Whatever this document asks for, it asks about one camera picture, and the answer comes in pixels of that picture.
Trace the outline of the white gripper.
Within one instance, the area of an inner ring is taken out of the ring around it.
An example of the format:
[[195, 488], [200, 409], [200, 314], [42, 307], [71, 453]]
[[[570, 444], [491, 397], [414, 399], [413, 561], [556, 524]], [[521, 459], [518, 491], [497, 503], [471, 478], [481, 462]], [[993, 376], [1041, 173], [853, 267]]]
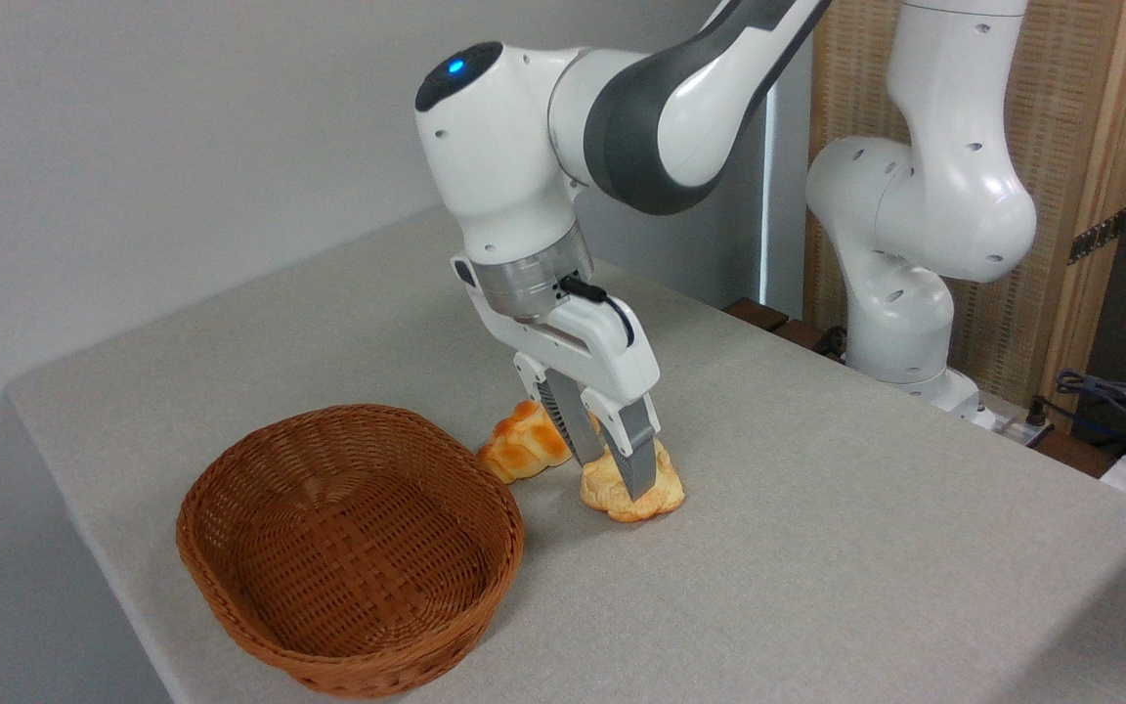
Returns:
[[572, 295], [537, 324], [522, 324], [489, 308], [470, 259], [457, 253], [452, 266], [489, 332], [513, 348], [524, 387], [544, 406], [578, 463], [586, 466], [606, 452], [590, 411], [631, 500], [642, 498], [656, 482], [654, 437], [661, 425], [647, 393], [660, 366], [631, 308], [622, 298], [595, 303]]

